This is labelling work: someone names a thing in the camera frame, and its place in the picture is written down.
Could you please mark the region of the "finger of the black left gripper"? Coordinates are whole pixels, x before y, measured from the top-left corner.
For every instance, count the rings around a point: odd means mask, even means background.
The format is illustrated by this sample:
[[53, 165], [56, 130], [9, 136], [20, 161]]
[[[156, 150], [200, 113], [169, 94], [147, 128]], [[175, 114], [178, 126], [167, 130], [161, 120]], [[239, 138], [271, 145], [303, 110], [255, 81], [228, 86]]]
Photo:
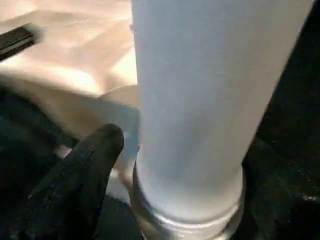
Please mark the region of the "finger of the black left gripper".
[[0, 59], [6, 60], [43, 40], [44, 28], [27, 23], [0, 34]]

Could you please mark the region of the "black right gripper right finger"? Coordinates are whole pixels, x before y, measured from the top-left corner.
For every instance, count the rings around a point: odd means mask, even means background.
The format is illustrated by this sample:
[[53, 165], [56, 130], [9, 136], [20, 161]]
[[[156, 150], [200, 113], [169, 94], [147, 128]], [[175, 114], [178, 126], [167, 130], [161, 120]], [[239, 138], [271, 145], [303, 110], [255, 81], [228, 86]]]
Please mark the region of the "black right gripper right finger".
[[284, 158], [259, 138], [243, 167], [246, 223], [252, 240], [318, 240], [320, 176], [299, 159]]

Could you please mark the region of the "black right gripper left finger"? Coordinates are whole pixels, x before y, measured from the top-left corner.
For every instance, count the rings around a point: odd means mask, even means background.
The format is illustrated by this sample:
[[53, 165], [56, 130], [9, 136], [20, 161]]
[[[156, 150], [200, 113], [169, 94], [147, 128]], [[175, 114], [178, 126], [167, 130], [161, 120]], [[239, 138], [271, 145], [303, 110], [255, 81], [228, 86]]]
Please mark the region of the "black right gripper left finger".
[[18, 218], [18, 238], [91, 239], [123, 147], [123, 131], [113, 123], [81, 140], [28, 194]]

